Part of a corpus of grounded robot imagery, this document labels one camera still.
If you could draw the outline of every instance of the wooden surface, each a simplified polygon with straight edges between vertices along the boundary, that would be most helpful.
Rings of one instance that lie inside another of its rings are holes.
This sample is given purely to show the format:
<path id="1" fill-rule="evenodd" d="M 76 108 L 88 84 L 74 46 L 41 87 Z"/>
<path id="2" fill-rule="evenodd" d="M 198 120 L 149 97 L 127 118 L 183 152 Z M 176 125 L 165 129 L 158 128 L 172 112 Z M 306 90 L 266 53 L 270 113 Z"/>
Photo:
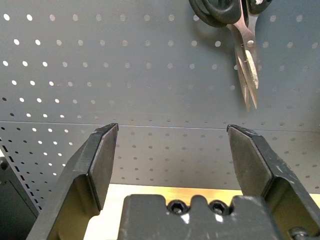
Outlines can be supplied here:
<path id="1" fill-rule="evenodd" d="M 124 198 L 131 194 L 159 194 L 165 197 L 166 203 L 174 199 L 180 199 L 189 205 L 191 197 L 194 195 L 206 197 L 208 203 L 219 199 L 229 204 L 233 196 L 242 195 L 242 192 L 225 189 L 110 184 L 104 208 L 99 216 L 94 216 L 90 220 L 84 240 L 116 240 Z M 311 197 L 320 206 L 320 194 L 311 194 Z"/>

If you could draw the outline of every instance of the scissor handle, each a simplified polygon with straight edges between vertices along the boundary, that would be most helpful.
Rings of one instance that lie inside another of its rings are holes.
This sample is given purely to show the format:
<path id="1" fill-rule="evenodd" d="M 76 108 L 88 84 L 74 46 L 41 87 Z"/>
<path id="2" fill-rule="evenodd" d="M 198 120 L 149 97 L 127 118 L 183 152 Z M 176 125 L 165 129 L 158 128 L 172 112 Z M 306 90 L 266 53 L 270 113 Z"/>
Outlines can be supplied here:
<path id="1" fill-rule="evenodd" d="M 216 7 L 209 0 L 202 0 L 209 14 L 223 24 L 235 24 L 241 17 L 241 0 L 230 0 L 226 6 Z"/>
<path id="2" fill-rule="evenodd" d="M 196 0 L 189 0 L 191 8 L 193 9 L 194 13 L 206 24 L 214 28 L 222 28 L 225 27 L 226 24 L 218 21 L 210 14 L 204 12 L 199 5 L 197 4 Z"/>
<path id="3" fill-rule="evenodd" d="M 262 3 L 257 4 L 255 0 L 248 0 L 248 8 L 251 14 L 260 14 L 262 13 L 272 2 L 272 0 L 263 0 Z"/>

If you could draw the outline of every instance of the gray pegboard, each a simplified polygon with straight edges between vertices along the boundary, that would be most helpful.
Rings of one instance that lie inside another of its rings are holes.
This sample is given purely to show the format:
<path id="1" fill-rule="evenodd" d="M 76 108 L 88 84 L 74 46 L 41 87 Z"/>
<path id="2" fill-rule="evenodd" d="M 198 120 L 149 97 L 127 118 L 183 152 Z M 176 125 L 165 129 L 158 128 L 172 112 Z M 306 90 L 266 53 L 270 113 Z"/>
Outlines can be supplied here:
<path id="1" fill-rule="evenodd" d="M 275 0 L 261 14 L 247 113 L 230 31 L 195 21 L 187 0 L 4 1 L 1 120 L 319 132 L 319 7 Z"/>
<path id="2" fill-rule="evenodd" d="M 28 191 L 43 206 L 64 164 L 98 127 L 2 122 L 1 145 L 5 146 L 6 157 L 14 161 L 11 165 L 17 168 L 13 169 L 23 176 L 22 183 L 28 185 Z M 289 164 L 310 193 L 320 194 L 320 133 L 258 133 Z M 120 126 L 111 183 L 239 189 L 225 129 Z"/>
<path id="3" fill-rule="evenodd" d="M 238 124 L 263 130 L 316 193 L 319 7 L 316 0 L 274 0 L 261 14 L 258 109 L 246 112 L 230 31 L 203 23 L 187 0 L 5 0 L 0 136 L 6 155 L 18 159 L 43 204 L 62 164 L 89 133 L 117 122 L 126 126 L 113 183 L 232 189 L 238 185 L 225 128 Z"/>

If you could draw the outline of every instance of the scissors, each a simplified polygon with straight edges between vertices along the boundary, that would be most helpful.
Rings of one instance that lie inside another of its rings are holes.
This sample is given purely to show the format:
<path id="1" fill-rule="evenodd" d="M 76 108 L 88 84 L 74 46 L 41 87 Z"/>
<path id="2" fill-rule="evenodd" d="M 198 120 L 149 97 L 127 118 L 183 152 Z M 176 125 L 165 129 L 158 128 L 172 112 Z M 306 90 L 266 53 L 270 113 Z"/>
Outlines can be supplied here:
<path id="1" fill-rule="evenodd" d="M 189 0 L 195 14 L 206 24 L 231 30 L 234 38 L 235 58 L 242 95 L 247 111 L 250 110 L 250 96 L 257 108 L 259 79 L 256 46 L 256 22 L 272 0 L 218 0 L 217 6 L 210 0 L 200 0 L 207 12 L 196 0 Z"/>

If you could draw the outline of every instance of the hex bolt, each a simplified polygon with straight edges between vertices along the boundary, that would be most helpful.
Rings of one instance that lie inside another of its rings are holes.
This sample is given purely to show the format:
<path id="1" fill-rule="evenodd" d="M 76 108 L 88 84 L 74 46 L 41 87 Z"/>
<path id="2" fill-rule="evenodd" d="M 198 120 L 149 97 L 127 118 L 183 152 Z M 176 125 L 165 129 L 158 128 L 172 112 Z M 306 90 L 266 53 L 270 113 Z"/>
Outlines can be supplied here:
<path id="1" fill-rule="evenodd" d="M 213 200 L 212 202 L 210 202 L 209 208 L 212 212 L 221 216 L 227 216 L 230 213 L 227 204 L 220 200 Z"/>
<path id="2" fill-rule="evenodd" d="M 188 206 L 181 200 L 172 200 L 169 202 L 167 209 L 170 213 L 178 216 L 186 214 L 189 210 Z"/>

